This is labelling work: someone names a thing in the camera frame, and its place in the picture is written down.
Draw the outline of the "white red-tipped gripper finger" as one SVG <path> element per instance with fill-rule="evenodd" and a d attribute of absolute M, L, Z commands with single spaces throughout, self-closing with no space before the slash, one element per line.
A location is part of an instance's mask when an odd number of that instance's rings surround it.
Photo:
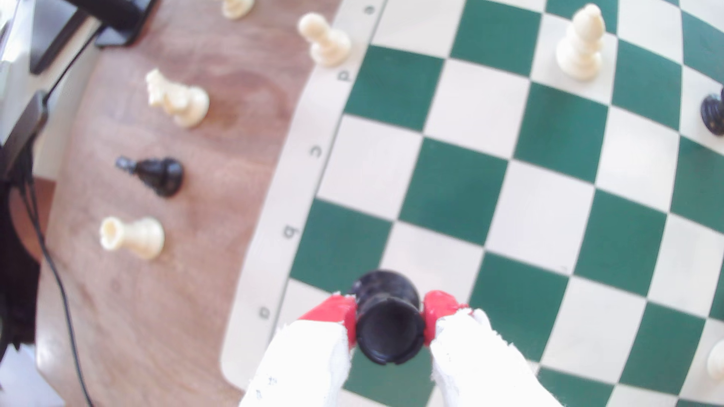
<path fill-rule="evenodd" d="M 339 406 L 356 347 L 357 301 L 332 294 L 281 328 L 240 406 Z"/>
<path fill-rule="evenodd" d="M 561 406 L 520 350 L 474 309 L 445 291 L 423 298 L 432 378 L 446 406 Z"/>

